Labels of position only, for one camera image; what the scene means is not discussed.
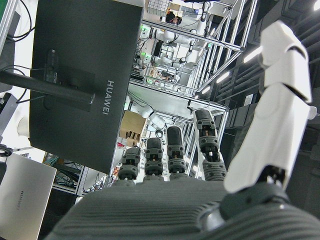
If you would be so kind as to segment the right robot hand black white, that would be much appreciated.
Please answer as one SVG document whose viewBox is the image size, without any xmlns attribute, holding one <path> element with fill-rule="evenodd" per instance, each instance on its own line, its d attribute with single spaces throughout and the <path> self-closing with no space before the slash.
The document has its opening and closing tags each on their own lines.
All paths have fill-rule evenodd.
<svg viewBox="0 0 320 240">
<path fill-rule="evenodd" d="M 264 92 L 244 140 L 221 177 L 206 159 L 206 180 L 174 173 L 120 180 L 89 193 L 49 240 L 317 240 L 320 222 L 285 192 L 312 118 L 309 59 L 278 20 L 261 33 Z"/>
</svg>

